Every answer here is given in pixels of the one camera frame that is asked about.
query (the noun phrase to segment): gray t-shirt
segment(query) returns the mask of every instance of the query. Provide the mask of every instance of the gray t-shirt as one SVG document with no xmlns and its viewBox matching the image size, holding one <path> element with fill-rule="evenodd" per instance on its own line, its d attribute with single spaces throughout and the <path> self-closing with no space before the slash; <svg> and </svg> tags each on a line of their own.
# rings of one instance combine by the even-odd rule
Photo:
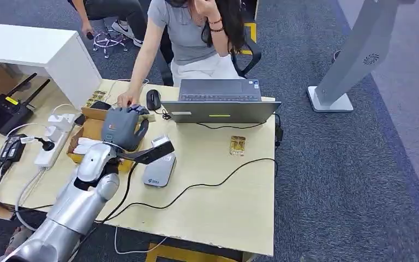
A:
<svg viewBox="0 0 419 262">
<path fill-rule="evenodd" d="M 167 25 L 174 62 L 183 66 L 216 54 L 214 46 L 208 47 L 201 40 L 203 27 L 197 26 L 188 8 L 175 8 L 165 0 L 152 0 L 148 17 L 159 27 Z"/>
</svg>

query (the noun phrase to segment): ventilation grille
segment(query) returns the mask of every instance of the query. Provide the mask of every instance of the ventilation grille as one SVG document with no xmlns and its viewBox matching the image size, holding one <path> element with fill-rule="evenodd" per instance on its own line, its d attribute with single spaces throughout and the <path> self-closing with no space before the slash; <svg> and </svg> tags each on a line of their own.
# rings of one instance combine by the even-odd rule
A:
<svg viewBox="0 0 419 262">
<path fill-rule="evenodd" d="M 375 64 L 380 59 L 380 55 L 377 53 L 373 53 L 371 55 L 368 55 L 364 60 L 362 61 L 366 66 L 370 66 L 372 64 Z"/>
</svg>

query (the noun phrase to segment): gold card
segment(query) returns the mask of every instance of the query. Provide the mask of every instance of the gold card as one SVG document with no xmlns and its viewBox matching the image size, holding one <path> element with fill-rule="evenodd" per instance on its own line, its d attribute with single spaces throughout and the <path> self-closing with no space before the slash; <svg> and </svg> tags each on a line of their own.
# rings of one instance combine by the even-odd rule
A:
<svg viewBox="0 0 419 262">
<path fill-rule="evenodd" d="M 230 138 L 229 153 L 233 156 L 243 157 L 245 155 L 245 141 L 246 138 L 243 136 L 232 136 Z"/>
</svg>

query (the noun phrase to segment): laptop lid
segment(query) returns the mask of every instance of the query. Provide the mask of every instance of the laptop lid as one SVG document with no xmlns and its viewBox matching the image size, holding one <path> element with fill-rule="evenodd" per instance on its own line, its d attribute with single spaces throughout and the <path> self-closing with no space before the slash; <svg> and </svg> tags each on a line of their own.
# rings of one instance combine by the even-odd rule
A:
<svg viewBox="0 0 419 262">
<path fill-rule="evenodd" d="M 176 123 L 264 123 L 281 102 L 163 101 Z"/>
</svg>

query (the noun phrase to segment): bracelet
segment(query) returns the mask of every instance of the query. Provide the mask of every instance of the bracelet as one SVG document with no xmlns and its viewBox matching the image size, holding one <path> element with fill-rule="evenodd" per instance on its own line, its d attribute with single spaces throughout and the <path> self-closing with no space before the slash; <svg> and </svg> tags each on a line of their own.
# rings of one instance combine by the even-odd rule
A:
<svg viewBox="0 0 419 262">
<path fill-rule="evenodd" d="M 223 18 L 221 17 L 218 21 L 216 21 L 216 22 L 209 22 L 209 24 L 210 25 L 215 25 L 215 24 L 217 24 L 217 23 L 219 23 L 219 22 L 222 22 L 222 20 L 223 20 Z"/>
<path fill-rule="evenodd" d="M 221 29 L 211 29 L 211 32 L 213 32 L 213 33 L 219 33 L 219 32 L 222 32 L 222 31 L 224 31 L 224 27 L 221 27 Z"/>
</svg>

